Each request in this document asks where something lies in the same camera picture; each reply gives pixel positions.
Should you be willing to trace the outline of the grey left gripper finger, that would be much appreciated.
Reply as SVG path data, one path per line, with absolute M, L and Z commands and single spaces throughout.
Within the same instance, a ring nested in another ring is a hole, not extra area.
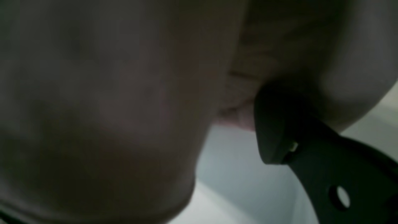
M 341 136 L 293 93 L 265 86 L 253 113 L 262 161 L 290 167 L 320 224 L 397 223 L 396 161 Z

